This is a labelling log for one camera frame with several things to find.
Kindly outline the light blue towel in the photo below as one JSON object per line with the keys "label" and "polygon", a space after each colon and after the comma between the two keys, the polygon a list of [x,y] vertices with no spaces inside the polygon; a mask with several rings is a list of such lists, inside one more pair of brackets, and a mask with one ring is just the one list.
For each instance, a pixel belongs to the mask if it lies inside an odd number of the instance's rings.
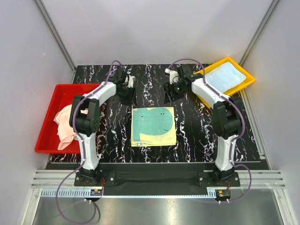
{"label": "light blue towel", "polygon": [[222,93],[238,86],[245,79],[246,76],[230,62],[223,63],[205,75],[205,81]]}

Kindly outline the pink towel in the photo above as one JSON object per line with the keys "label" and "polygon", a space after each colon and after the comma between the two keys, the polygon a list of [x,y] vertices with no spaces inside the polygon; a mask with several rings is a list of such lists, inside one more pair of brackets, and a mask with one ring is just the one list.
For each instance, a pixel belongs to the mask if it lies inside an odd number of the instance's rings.
{"label": "pink towel", "polygon": [[74,140],[76,134],[69,124],[72,105],[67,105],[61,109],[54,117],[53,121],[58,125],[57,136],[59,144],[57,150],[63,150]]}

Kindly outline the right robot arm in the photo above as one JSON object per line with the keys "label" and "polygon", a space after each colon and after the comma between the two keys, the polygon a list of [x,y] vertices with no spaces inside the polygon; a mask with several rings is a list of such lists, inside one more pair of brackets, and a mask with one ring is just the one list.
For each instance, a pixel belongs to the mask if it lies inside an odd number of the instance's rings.
{"label": "right robot arm", "polygon": [[233,150],[236,140],[245,132],[245,121],[241,113],[241,101],[218,91],[208,81],[205,74],[195,74],[189,65],[165,69],[169,82],[164,84],[164,103],[174,102],[193,92],[208,103],[212,111],[212,128],[217,135],[217,157],[208,182],[226,186],[234,177]]}

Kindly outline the yellow green towel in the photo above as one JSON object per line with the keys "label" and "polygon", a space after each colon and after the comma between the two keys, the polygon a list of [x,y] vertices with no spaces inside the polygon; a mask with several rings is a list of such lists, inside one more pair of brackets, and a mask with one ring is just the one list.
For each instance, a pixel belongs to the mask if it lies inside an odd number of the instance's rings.
{"label": "yellow green towel", "polygon": [[132,109],[131,146],[172,146],[176,144],[173,107]]}

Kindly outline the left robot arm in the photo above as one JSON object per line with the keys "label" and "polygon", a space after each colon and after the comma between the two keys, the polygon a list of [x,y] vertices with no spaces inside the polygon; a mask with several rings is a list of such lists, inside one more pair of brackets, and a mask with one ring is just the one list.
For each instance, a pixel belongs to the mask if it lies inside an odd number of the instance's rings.
{"label": "left robot arm", "polygon": [[81,155],[80,166],[75,170],[76,181],[92,186],[103,181],[96,148],[100,107],[113,96],[118,96],[123,105],[136,103],[135,81],[135,76],[120,69],[91,92],[73,98],[69,125],[76,134]]}

